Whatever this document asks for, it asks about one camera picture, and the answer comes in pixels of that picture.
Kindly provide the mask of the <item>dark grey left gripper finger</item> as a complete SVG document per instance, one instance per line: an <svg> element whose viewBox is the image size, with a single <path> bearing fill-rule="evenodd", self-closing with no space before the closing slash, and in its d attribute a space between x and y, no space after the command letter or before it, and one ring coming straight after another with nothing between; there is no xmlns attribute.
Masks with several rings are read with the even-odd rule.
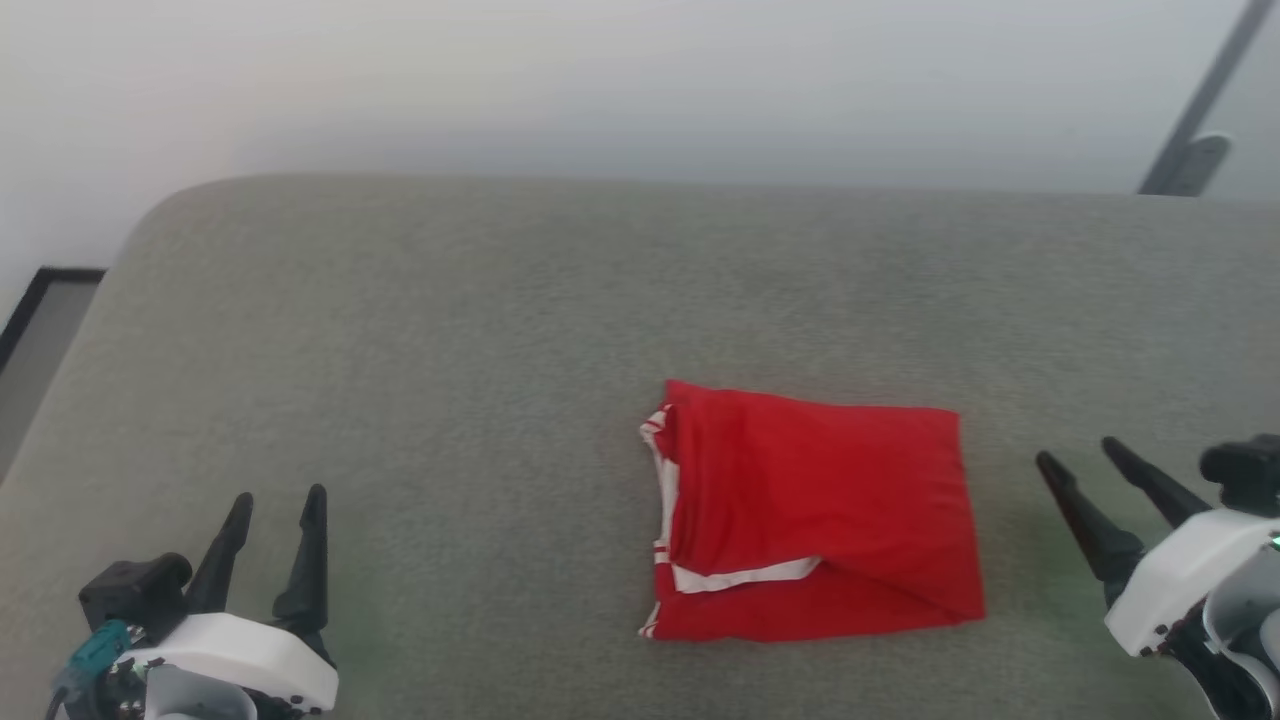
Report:
<svg viewBox="0 0 1280 720"><path fill-rule="evenodd" d="M326 489L308 489L300 516L300 546L285 588L271 614L276 626L300 638L319 637L328 624L328 502Z"/></svg>
<svg viewBox="0 0 1280 720"><path fill-rule="evenodd" d="M253 496L241 493L186 587L188 614L225 611L236 557L247 541L252 512Z"/></svg>

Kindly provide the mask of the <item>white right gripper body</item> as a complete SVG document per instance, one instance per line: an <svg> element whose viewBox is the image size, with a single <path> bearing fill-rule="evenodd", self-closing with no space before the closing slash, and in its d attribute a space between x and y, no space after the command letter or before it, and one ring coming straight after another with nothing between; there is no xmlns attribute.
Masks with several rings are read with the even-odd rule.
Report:
<svg viewBox="0 0 1280 720"><path fill-rule="evenodd" d="M1137 562L1105 625L1137 657L1171 641L1187 616L1201 618L1222 650L1257 632L1263 657L1277 660L1277 519L1231 509L1192 515Z"/></svg>

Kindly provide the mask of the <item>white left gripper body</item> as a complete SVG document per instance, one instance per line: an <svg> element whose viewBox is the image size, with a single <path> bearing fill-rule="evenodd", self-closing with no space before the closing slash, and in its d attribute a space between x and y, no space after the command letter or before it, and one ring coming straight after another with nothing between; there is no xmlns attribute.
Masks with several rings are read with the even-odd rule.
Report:
<svg viewBox="0 0 1280 720"><path fill-rule="evenodd" d="M228 612L195 614L116 664L146 717L306 717L337 703L338 671L301 638Z"/></svg>

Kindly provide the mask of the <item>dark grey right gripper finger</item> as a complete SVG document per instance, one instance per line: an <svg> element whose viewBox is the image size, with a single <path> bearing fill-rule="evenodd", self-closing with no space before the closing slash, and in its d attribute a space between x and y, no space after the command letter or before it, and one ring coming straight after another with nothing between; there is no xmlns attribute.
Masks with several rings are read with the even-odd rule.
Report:
<svg viewBox="0 0 1280 720"><path fill-rule="evenodd" d="M1176 530L1194 515L1213 510L1211 503L1144 460L1119 438L1103 437L1101 448L1125 482L1146 495L1171 529Z"/></svg>
<svg viewBox="0 0 1280 720"><path fill-rule="evenodd" d="M1102 585L1105 603L1114 605L1146 556L1144 544L1094 506L1075 475L1052 454L1039 451L1036 466L1093 578Z"/></svg>

